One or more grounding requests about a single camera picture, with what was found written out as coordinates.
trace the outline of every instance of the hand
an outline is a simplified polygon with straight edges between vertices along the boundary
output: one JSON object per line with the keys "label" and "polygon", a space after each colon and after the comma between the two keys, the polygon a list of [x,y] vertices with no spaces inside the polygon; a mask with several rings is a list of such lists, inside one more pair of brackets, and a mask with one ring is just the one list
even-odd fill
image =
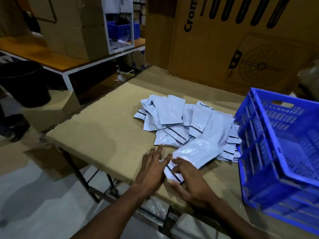
{"label": "hand", "polygon": [[135,179],[135,184],[146,192],[146,196],[151,196],[157,191],[165,179],[164,169],[172,159],[172,154],[160,161],[162,158],[163,145],[160,145],[156,152],[152,148],[149,154],[143,155],[142,167]]}
{"label": "hand", "polygon": [[180,173],[185,181],[186,190],[176,181],[168,180],[172,189],[174,189],[179,196],[197,208],[207,209],[209,201],[218,198],[206,183],[201,173],[189,161],[182,158],[172,159],[176,164],[172,169],[172,173]]}

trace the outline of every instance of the blue plastic crate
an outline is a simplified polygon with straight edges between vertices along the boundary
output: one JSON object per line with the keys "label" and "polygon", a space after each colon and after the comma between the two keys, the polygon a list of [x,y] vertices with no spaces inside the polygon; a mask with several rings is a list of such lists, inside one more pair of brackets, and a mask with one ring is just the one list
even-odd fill
{"label": "blue plastic crate", "polygon": [[244,202],[319,235],[319,103],[252,88],[235,121]]}
{"label": "blue plastic crate", "polygon": [[[115,25],[116,21],[107,21],[108,37],[110,39],[125,40],[129,36],[128,41],[131,40],[131,25]],[[138,23],[134,23],[134,39],[140,38],[140,28]]]}

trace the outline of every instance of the black trash bin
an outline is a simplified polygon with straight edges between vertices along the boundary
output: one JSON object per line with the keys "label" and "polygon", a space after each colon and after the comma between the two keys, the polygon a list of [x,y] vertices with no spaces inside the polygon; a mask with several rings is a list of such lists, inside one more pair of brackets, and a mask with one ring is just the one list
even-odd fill
{"label": "black trash bin", "polygon": [[43,106],[51,100],[43,77],[43,67],[33,61],[0,64],[0,85],[22,106]]}

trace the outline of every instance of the concrete floor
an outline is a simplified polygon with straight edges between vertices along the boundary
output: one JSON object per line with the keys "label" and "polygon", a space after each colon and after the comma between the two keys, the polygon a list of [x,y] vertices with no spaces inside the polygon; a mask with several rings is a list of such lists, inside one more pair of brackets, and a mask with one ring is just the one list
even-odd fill
{"label": "concrete floor", "polygon": [[[40,146],[39,137],[30,128],[19,142],[0,139],[0,238],[67,239],[109,205],[106,201],[96,204],[73,174],[53,182],[30,160],[23,152]],[[86,179],[95,171],[92,165],[81,169]],[[90,185],[105,191],[109,187],[106,174],[98,172]],[[118,190],[124,192],[127,187],[120,185]],[[143,207],[165,217],[168,204],[152,198]],[[183,239],[229,238],[186,214],[178,220],[172,233]],[[167,237],[132,217],[121,238]]]}

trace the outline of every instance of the left hand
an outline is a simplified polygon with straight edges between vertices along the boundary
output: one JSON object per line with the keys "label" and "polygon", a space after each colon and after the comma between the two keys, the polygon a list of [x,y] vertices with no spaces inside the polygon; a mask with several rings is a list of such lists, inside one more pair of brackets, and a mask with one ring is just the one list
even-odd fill
{"label": "left hand", "polygon": [[169,154],[161,161],[162,149],[163,145],[160,145],[156,152],[155,148],[152,148],[149,154],[143,155],[142,167],[135,179],[135,184],[141,186],[147,196],[151,196],[160,188],[165,179],[164,169],[173,156]]}

